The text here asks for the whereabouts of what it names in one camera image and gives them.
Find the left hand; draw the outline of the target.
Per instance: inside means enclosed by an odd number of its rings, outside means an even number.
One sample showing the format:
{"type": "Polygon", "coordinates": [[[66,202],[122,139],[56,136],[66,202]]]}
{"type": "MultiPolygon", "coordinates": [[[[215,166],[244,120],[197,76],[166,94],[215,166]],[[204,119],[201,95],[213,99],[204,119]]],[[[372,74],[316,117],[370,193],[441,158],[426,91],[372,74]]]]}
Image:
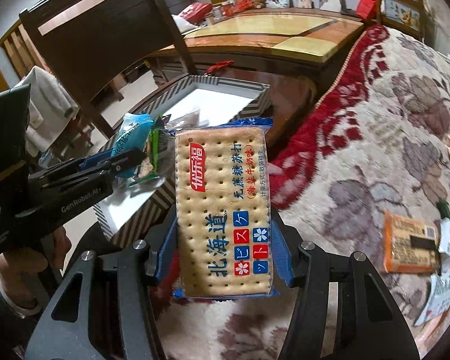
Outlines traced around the left hand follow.
{"type": "MultiPolygon", "coordinates": [[[[54,250],[52,252],[52,266],[62,270],[65,256],[71,249],[71,240],[63,226],[53,234],[54,250]]],[[[37,306],[37,300],[26,284],[26,275],[36,275],[49,265],[42,253],[30,248],[15,250],[0,254],[0,283],[4,294],[12,303],[25,310],[32,310],[37,306]]]]}

